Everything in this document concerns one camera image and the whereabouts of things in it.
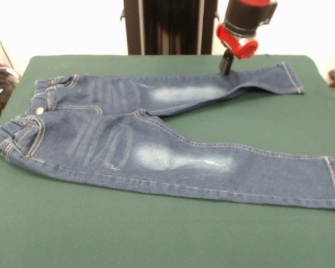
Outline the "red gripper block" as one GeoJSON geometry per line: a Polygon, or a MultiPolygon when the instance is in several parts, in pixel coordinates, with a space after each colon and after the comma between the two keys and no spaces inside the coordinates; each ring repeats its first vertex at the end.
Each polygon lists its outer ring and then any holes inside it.
{"type": "Polygon", "coordinates": [[[220,72],[223,75],[228,75],[234,60],[234,57],[238,59],[249,59],[252,57],[259,43],[252,37],[242,37],[235,35],[227,30],[227,28],[221,23],[218,24],[216,29],[216,35],[222,45],[227,49],[220,62],[220,72]]]}

